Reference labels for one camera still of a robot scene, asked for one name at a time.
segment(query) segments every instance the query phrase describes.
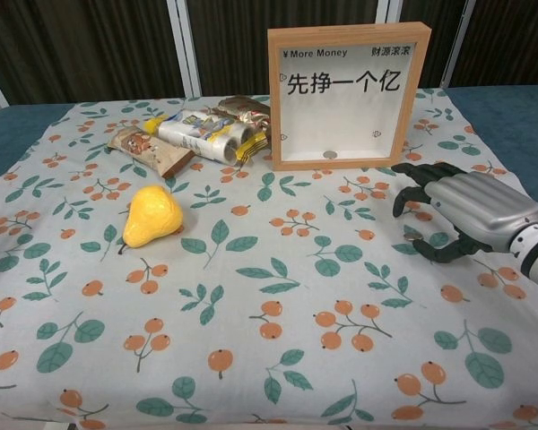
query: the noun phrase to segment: table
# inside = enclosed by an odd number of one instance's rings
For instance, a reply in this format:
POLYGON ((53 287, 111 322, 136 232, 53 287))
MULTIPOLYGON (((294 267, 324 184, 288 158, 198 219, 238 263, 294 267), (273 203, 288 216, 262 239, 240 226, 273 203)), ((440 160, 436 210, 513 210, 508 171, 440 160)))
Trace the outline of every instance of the table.
MULTIPOLYGON (((404 232, 454 230, 426 206, 392 219, 408 178, 274 173, 262 151, 164 182, 105 151, 119 127, 218 101, 76 105, 1 176, 0 417, 538 424, 538 287, 510 256, 414 254, 404 232), (127 204, 156 183, 183 231, 119 255, 127 204)), ((404 156, 522 189, 441 90, 417 93, 404 156)))

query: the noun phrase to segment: brown snack wrapper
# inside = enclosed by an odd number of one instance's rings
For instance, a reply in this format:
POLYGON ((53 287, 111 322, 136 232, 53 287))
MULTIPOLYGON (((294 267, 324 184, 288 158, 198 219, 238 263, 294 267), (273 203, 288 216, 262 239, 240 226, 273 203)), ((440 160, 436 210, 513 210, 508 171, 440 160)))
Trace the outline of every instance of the brown snack wrapper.
POLYGON ((271 137, 271 108, 246 96, 234 96, 219 102, 214 113, 229 114, 239 121, 253 125, 257 131, 271 137))
POLYGON ((108 147, 130 155, 166 179, 174 176, 195 155, 192 150, 172 146, 137 127, 117 132, 108 147))

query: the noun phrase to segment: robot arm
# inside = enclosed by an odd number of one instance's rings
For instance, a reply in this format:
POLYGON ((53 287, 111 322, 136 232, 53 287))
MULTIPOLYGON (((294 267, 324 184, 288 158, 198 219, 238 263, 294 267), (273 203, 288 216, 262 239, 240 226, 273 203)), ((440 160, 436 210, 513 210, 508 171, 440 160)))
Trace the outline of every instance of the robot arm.
POLYGON ((538 283, 538 203, 480 172, 466 173, 447 163, 393 166, 419 186, 404 188, 395 198, 393 216, 403 213, 409 202, 430 204, 447 218, 458 239, 444 248, 434 248, 422 239, 414 248, 434 262, 484 252, 512 253, 520 271, 538 283))

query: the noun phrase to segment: wooden picture frame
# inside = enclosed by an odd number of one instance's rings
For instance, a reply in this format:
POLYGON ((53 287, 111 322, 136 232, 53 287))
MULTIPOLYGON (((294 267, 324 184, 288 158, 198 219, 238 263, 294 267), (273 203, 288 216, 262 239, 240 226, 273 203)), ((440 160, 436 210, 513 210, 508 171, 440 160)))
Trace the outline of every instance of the wooden picture frame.
POLYGON ((429 27, 270 29, 267 37, 274 170, 375 168, 400 160, 429 27), (347 79, 358 70, 366 72, 347 79))

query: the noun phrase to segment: toy pear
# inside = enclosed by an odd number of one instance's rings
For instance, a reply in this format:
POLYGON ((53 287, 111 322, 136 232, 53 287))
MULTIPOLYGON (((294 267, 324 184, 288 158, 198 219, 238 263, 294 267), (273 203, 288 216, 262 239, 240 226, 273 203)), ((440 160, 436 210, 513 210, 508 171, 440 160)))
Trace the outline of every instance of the toy pear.
POLYGON ((169 235, 181 227, 183 212, 160 185, 149 185, 134 195, 124 228, 124 242, 132 248, 169 235))

